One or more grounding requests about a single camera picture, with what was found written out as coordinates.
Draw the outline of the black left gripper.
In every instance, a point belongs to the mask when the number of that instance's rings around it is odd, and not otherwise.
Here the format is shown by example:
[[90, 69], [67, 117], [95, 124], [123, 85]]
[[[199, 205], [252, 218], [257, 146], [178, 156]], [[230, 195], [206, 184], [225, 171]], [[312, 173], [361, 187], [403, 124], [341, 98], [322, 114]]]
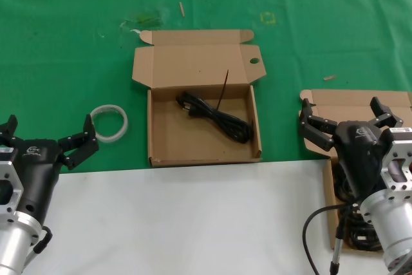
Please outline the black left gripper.
[[87, 114], [82, 132], [55, 141], [20, 139], [14, 135], [17, 125], [10, 115], [0, 127], [0, 145], [17, 150], [13, 165], [23, 185], [17, 210], [43, 224], [62, 165], [73, 170], [99, 150], [95, 127]]

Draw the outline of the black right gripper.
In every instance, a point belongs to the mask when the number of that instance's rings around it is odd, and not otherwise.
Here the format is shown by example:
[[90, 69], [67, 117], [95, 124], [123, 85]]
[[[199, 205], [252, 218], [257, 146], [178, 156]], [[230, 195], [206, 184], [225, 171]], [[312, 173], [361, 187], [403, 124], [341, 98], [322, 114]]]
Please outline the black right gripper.
[[324, 151], [335, 148], [354, 200], [365, 200], [387, 189], [381, 171], [388, 145], [381, 141], [383, 127], [400, 128], [403, 120], [373, 97], [370, 108], [375, 116], [368, 121], [349, 120], [337, 123], [313, 114], [305, 98], [299, 114], [299, 134]]

